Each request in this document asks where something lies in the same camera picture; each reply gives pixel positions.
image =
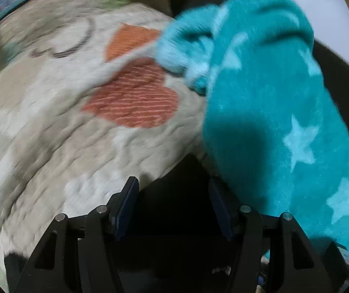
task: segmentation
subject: white quilted fabric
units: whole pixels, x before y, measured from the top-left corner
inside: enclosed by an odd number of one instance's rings
[[[65,58],[19,55],[0,73],[0,264],[11,251],[29,256],[59,212],[88,213],[121,190],[131,175],[141,187],[187,153],[204,157],[201,126],[205,102],[180,78],[166,75],[179,106],[155,128],[126,128],[82,112],[95,87],[129,61],[152,56],[155,43],[105,63],[105,46],[122,23],[163,29],[170,19],[141,4],[95,15],[94,33]],[[81,18],[34,47],[55,52],[80,41]]]

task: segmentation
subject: orange object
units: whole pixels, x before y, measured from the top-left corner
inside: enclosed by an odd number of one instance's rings
[[[124,24],[113,36],[105,50],[108,62],[129,51],[156,40],[161,31]]]
[[[101,86],[83,111],[130,128],[162,125],[178,106],[177,93],[163,81],[164,71],[152,58],[136,59]]]

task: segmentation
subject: fuzzy fabric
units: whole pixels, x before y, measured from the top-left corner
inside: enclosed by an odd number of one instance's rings
[[[228,0],[180,15],[156,60],[207,93],[206,149],[241,202],[349,250],[349,134],[313,43],[291,0]]]

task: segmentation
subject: star-patterned fabric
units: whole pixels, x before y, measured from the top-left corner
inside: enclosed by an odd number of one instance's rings
[[[349,250],[349,134],[313,44],[291,0],[227,0],[180,15],[156,61],[206,93],[204,143],[238,199],[291,212],[321,253]]]

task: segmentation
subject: teal fleece fabric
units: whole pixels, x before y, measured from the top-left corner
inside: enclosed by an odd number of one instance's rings
[[[242,203],[349,250],[349,134],[313,44],[291,0],[227,0],[180,15],[156,61],[206,93],[204,143]]]

